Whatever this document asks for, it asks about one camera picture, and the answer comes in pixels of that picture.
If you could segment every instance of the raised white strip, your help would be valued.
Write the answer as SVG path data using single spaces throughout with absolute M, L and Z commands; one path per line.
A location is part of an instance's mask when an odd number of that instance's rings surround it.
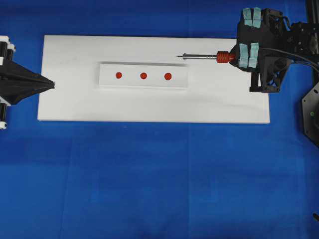
M 168 65 L 101 64 L 102 87 L 187 88 L 188 68 Z

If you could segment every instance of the metal rod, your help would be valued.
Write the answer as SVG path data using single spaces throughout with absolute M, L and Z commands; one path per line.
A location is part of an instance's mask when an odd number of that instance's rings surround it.
M 186 53 L 177 57 L 182 57 L 184 60 L 186 59 L 216 60 L 217 59 L 217 55 L 199 55 L 199 54 L 186 54 Z

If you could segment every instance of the black bracket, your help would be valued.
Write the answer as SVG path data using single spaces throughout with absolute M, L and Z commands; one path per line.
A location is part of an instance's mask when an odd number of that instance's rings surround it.
M 319 83 L 302 99 L 304 133 L 319 147 Z

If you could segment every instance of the black mechanical part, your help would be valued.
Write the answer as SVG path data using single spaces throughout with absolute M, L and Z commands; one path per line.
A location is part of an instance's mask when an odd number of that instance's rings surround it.
M 306 0 L 308 23 L 319 24 L 319 0 Z M 318 33 L 315 33 L 315 39 L 318 40 Z M 313 71 L 314 86 L 319 82 L 319 73 Z
M 6 57 L 6 51 L 7 51 L 8 43 L 5 41 L 0 42 L 0 57 Z
M 302 99 L 304 133 L 319 147 L 319 83 Z
M 316 219 L 316 220 L 319 222 L 319 216 L 318 216 L 317 213 L 314 213 L 314 214 L 313 214 L 313 217 L 314 217 L 314 219 Z
M 230 64 L 252 73 L 250 92 L 276 93 L 280 91 L 293 61 L 303 63 L 310 60 L 315 63 L 313 67 L 318 67 L 319 24 L 298 22 L 290 25 L 289 19 L 282 12 L 269 8 L 261 11 L 261 18 L 260 28 L 255 28 L 245 25 L 241 16 L 237 26 L 237 44 L 231 50 L 236 59 Z M 250 54 L 251 43 L 256 42 L 259 43 L 257 67 L 239 67 L 240 43 L 248 46 Z
M 3 59 L 0 66 L 0 96 L 12 105 L 26 97 L 54 89 L 54 83 L 42 75 Z

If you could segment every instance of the hexagonal plate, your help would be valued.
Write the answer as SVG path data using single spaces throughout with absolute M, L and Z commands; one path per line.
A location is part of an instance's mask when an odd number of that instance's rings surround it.
M 303 98 L 303 115 L 304 115 L 304 133 L 319 147 L 319 130 L 315 127 L 314 116 L 312 112 L 316 111 L 319 104 L 319 83 L 313 87 Z

